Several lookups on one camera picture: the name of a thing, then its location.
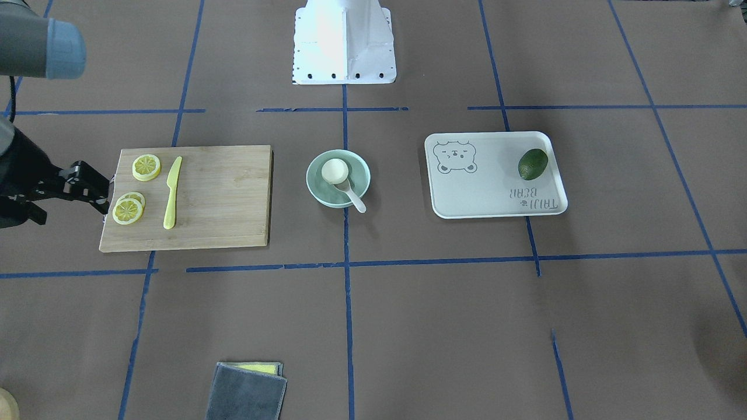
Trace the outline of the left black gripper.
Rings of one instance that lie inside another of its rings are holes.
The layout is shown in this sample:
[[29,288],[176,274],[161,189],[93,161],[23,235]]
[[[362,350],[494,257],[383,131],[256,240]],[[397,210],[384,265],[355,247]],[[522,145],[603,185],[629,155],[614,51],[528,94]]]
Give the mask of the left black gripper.
[[44,225],[47,213],[34,202],[58,198],[86,202],[102,215],[110,209],[110,179],[83,160],[69,168],[70,193],[61,168],[53,165],[39,146],[13,125],[3,125],[1,133],[1,228],[33,221]]

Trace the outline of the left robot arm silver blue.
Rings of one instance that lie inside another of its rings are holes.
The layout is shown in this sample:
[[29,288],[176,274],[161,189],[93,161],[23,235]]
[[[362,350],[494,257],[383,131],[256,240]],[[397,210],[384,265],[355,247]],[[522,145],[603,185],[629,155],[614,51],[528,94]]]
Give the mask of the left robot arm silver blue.
[[[77,79],[85,71],[86,46],[71,22],[37,15],[27,2],[3,1],[1,70],[10,79]],[[1,226],[27,221],[44,225],[47,213],[40,200],[80,201],[97,212],[109,210],[110,180],[83,160],[60,168],[45,151],[13,124],[14,115],[2,117]]]

